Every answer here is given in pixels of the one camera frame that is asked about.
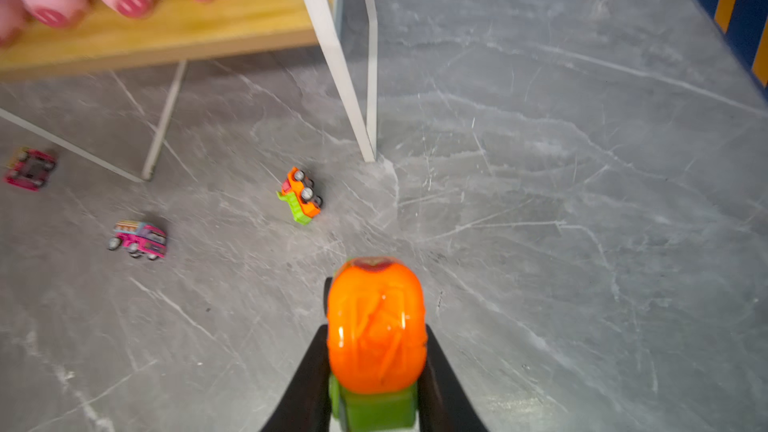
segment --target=wooden tabletop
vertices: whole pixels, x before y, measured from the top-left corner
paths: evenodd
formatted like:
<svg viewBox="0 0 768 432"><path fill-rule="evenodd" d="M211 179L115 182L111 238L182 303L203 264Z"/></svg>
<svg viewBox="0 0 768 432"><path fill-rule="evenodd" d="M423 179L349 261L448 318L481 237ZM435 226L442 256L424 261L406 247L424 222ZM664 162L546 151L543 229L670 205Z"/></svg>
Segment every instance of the wooden tabletop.
<svg viewBox="0 0 768 432"><path fill-rule="evenodd" d="M303 0L160 0L142 20L125 18L95 0L73 29L31 22L0 52L0 81L314 44Z"/></svg>

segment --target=green plastic toy part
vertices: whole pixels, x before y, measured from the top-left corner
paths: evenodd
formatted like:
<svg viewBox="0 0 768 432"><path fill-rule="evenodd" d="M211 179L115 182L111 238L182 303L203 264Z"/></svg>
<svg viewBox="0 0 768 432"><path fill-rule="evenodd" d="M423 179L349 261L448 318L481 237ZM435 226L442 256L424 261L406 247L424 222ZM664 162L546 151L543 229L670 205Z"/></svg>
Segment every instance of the green plastic toy part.
<svg viewBox="0 0 768 432"><path fill-rule="evenodd" d="M389 394L355 394L345 389L336 376L328 380L333 417L344 432L409 429L416 422L416 383Z"/></svg>
<svg viewBox="0 0 768 432"><path fill-rule="evenodd" d="M299 199L296 197L296 194L294 192L288 192L287 194L283 194L282 192L278 191L277 197L283 202L288 202L288 205L290 206L290 211L291 213L293 213L293 220L295 220L302 226L306 226L307 224L312 222L312 217L308 216L307 214L301 211L301 205L299 204Z"/></svg>

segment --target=toy wheel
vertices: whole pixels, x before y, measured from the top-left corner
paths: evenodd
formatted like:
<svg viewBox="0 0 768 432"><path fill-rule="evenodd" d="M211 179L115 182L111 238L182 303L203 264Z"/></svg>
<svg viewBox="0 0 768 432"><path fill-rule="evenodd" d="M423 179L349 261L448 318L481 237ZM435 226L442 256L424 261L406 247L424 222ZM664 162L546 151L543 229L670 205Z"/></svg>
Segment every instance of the toy wheel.
<svg viewBox="0 0 768 432"><path fill-rule="evenodd" d="M314 195L315 193L309 187L304 187L301 190L301 197L304 200L304 202L308 202Z"/></svg>
<svg viewBox="0 0 768 432"><path fill-rule="evenodd" d="M109 239L107 248L109 250L118 250L118 247L120 247L120 244L122 243L123 243L123 239L121 239L120 237L112 237Z"/></svg>
<svg viewBox="0 0 768 432"><path fill-rule="evenodd" d="M322 285L322 312L328 317L328 294L331 292L333 277L326 277L326 283Z"/></svg>

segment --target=red toy car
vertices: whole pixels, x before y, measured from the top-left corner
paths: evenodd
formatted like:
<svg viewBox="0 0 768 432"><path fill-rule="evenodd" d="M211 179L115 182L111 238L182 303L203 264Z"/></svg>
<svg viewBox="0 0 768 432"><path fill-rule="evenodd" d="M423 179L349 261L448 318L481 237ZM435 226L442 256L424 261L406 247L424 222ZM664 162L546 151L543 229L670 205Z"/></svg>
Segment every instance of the red toy car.
<svg viewBox="0 0 768 432"><path fill-rule="evenodd" d="M12 186L37 190L43 187L56 167L56 159L39 150L23 147L8 164L5 181Z"/></svg>

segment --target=pink truck cab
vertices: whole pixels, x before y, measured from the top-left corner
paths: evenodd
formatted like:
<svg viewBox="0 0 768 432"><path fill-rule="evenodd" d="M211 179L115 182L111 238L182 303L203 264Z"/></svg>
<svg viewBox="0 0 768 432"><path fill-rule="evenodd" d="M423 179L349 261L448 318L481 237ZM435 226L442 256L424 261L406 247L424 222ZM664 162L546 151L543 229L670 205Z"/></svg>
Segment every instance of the pink truck cab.
<svg viewBox="0 0 768 432"><path fill-rule="evenodd" d="M165 232L148 222L121 220L114 225L114 236L107 248L117 250L122 245L133 258L147 255L149 260L165 257Z"/></svg>

